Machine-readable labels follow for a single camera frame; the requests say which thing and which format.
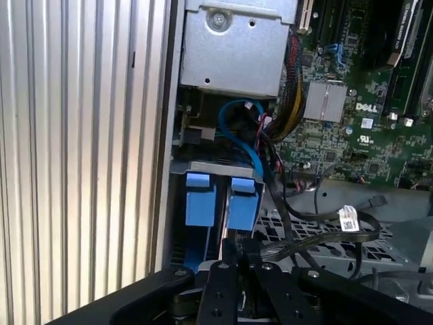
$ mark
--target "circuit chip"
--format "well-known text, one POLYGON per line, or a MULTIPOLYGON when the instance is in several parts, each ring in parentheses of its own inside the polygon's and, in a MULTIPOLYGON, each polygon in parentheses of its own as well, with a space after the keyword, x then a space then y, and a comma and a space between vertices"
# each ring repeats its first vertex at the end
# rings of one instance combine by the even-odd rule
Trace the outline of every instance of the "circuit chip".
POLYGON ((376 174, 379 171, 379 164, 370 164, 368 171, 371 174, 376 174))
POLYGON ((302 65, 311 68, 313 65, 313 56, 310 56, 309 54, 302 56, 302 65))
POLYGON ((328 151, 325 156, 326 161, 334 161, 337 157, 337 153, 334 151, 328 151))

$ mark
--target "screw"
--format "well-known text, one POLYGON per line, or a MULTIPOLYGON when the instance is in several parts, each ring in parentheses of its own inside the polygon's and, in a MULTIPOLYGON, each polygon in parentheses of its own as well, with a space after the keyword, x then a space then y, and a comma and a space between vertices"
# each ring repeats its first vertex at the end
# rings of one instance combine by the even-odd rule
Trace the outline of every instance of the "screw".
POLYGON ((175 272, 175 275, 176 276, 184 276, 184 275, 186 275, 186 271, 184 270, 184 269, 178 269, 176 272, 175 272))
POLYGON ((212 24, 214 25, 215 28, 223 27, 224 23, 225 23, 225 15, 222 14, 221 12, 217 12, 212 17, 212 24))
POLYGON ((308 272, 308 275, 309 275, 310 277, 314 278, 314 279, 316 279, 316 278, 318 278, 318 277, 320 276, 320 274, 319 274, 318 271, 313 271, 313 270, 309 271, 309 272, 308 272))
POLYGON ((263 265, 262 265, 262 269, 266 269, 266 270, 270 270, 270 269, 273 269, 273 266, 272 266, 272 264, 270 264, 270 263, 264 263, 263 265))

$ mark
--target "metal side panel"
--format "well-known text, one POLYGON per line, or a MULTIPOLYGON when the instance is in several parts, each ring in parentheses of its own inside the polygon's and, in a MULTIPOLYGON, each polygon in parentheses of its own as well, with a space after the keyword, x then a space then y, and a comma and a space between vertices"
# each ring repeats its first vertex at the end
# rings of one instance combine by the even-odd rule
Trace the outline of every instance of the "metal side panel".
POLYGON ((0 324, 148 275, 170 0, 0 0, 0 324))

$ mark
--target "pcie slot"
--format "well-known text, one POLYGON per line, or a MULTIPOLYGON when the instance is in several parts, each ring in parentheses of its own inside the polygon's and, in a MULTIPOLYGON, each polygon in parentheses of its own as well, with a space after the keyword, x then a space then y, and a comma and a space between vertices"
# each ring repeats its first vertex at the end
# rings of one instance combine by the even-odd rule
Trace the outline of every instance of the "pcie slot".
POLYGON ((410 96, 405 107, 405 115, 407 116, 416 116, 419 113, 419 101, 421 100, 421 104, 426 104, 433 83, 433 1, 425 0, 425 2, 428 3, 428 8, 424 8, 425 19, 428 19, 428 23, 425 29, 421 24, 421 28, 418 30, 418 36, 423 35, 424 38, 417 58, 415 76, 409 91, 410 96))
POLYGON ((315 8, 319 14, 316 41, 322 45, 341 42, 348 0, 320 0, 315 8))
POLYGON ((309 31, 313 4, 314 4, 314 0, 304 0, 302 2, 302 7, 299 6, 299 12, 298 12, 299 33, 307 33, 309 31))

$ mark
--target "heatsink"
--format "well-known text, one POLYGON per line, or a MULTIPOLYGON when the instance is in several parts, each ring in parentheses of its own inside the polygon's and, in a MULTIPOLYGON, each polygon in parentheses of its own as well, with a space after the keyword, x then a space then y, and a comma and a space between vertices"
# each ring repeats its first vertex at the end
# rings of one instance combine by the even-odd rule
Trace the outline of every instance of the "heatsink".
POLYGON ((346 101, 347 86, 334 83, 310 83, 304 118, 339 123, 346 101))

